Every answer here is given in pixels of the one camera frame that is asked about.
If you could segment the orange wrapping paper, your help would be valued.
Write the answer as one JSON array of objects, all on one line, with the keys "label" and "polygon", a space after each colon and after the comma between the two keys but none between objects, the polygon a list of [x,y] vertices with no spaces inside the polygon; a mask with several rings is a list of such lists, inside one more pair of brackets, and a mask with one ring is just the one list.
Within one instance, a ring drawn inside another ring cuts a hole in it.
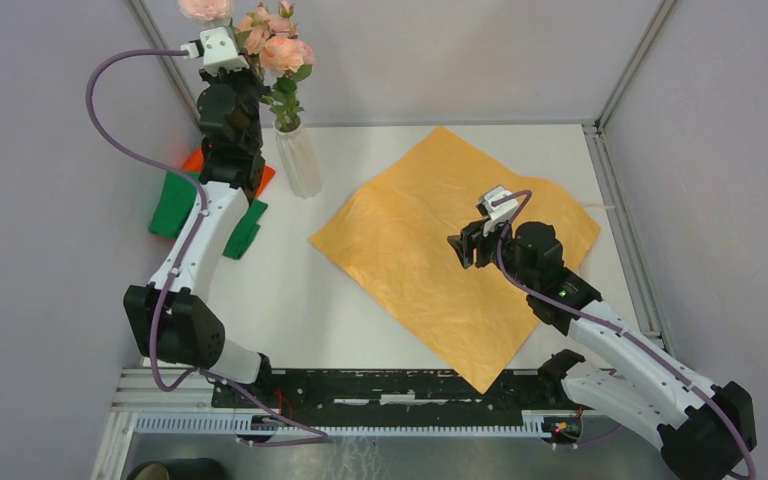
[{"label": "orange wrapping paper", "polygon": [[372,127],[367,156],[388,165],[364,183],[311,244],[355,280],[476,391],[486,392],[538,320],[508,273],[464,268],[448,243],[495,187],[532,196],[518,224],[551,225],[577,270],[600,235],[570,188],[593,171],[575,125]]}]

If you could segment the pink artificial flower bouquet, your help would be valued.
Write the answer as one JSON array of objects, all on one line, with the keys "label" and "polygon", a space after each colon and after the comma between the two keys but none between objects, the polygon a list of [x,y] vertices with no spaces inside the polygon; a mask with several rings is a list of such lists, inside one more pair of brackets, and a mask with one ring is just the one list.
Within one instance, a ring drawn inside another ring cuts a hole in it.
[{"label": "pink artificial flower bouquet", "polygon": [[181,13],[208,27],[231,24],[233,2],[231,0],[178,0]]}]

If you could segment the cream printed ribbon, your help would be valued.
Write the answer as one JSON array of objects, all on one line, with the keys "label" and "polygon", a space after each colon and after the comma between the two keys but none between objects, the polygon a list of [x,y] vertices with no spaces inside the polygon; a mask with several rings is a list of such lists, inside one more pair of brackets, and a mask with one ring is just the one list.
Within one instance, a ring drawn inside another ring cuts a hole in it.
[{"label": "cream printed ribbon", "polygon": [[615,205],[596,204],[596,203],[582,203],[581,207],[587,211],[602,211],[602,212],[610,212],[616,209]]}]

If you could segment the single artificial flower stem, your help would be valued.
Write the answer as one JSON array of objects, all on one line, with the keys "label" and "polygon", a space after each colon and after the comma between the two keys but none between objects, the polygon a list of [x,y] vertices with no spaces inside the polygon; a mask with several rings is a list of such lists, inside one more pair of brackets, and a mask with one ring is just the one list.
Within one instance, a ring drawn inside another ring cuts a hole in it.
[{"label": "single artificial flower stem", "polygon": [[253,11],[242,17],[235,30],[237,46],[245,58],[248,68],[261,83],[265,82],[265,72],[261,65],[260,53],[272,36],[270,21],[270,11],[263,3],[259,3]]}]

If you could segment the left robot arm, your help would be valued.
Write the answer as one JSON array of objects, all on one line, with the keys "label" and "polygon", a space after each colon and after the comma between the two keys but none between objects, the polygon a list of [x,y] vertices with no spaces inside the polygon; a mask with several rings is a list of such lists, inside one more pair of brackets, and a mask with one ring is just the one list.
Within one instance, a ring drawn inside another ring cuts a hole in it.
[{"label": "left robot arm", "polygon": [[197,99],[203,167],[184,180],[196,189],[182,232],[144,286],[132,285],[123,304],[138,349],[153,370],[178,364],[236,382],[250,407],[274,394],[268,359],[230,340],[210,309],[209,289],[228,241],[260,187],[265,161],[259,103],[266,88],[247,68],[202,70]]}]

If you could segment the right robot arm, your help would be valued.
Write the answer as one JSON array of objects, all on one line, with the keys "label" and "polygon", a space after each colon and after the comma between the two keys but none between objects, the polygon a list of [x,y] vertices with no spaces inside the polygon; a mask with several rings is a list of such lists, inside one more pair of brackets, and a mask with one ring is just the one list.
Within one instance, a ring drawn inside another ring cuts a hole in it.
[{"label": "right robot arm", "polygon": [[564,349],[538,370],[545,405],[562,408],[572,401],[602,413],[651,444],[680,479],[735,478],[739,464],[747,468],[744,478],[756,478],[753,400],[741,385],[717,385],[628,328],[601,293],[565,265],[552,226],[488,224],[477,220],[448,237],[461,266],[494,265],[525,291],[542,323],[615,370]]}]

